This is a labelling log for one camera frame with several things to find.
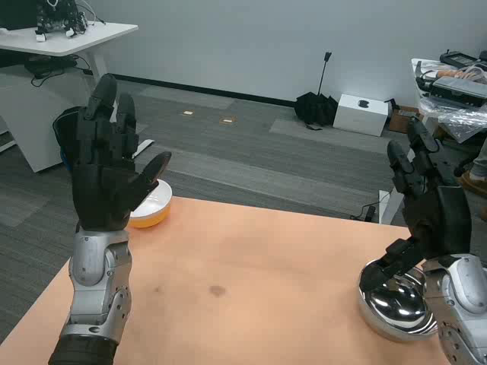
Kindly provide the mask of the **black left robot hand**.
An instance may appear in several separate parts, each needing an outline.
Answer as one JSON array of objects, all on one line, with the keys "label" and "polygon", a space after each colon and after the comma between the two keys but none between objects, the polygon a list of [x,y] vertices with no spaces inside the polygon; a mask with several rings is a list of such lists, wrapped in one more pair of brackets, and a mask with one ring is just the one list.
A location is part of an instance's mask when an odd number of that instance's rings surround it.
[{"label": "black left robot hand", "polygon": [[172,154],[163,151],[137,171],[136,126],[133,98],[118,94],[116,79],[105,74],[80,109],[75,126],[72,197],[84,230],[124,230],[131,212],[158,186]]}]

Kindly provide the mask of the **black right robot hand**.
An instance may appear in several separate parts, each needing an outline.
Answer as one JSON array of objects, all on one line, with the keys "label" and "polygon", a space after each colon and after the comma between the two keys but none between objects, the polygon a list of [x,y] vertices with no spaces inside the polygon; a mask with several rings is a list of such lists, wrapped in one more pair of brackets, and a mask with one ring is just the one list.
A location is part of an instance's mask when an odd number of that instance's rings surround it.
[{"label": "black right robot hand", "polygon": [[360,287],[374,289],[422,260],[470,252],[471,214],[463,188],[444,152],[422,122],[413,117],[408,139],[414,158],[396,141],[387,145],[396,191],[403,194],[403,217],[411,233],[398,239],[363,273]]}]

